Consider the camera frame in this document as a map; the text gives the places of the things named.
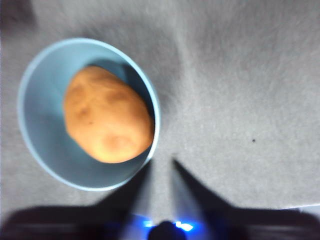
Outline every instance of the light blue bowl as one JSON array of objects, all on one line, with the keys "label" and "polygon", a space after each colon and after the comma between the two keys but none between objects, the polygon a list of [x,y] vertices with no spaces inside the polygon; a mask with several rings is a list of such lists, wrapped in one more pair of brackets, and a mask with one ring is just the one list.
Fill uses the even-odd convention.
[{"label": "light blue bowl", "polygon": [[[123,163],[101,163],[67,134],[65,90],[73,75],[88,65],[114,73],[146,102],[155,123],[154,139],[141,155]],[[36,56],[22,77],[17,111],[23,139],[38,163],[61,182],[86,191],[106,191],[125,184],[151,159],[159,138],[159,101],[148,77],[122,51],[93,39],[66,39]]]}]

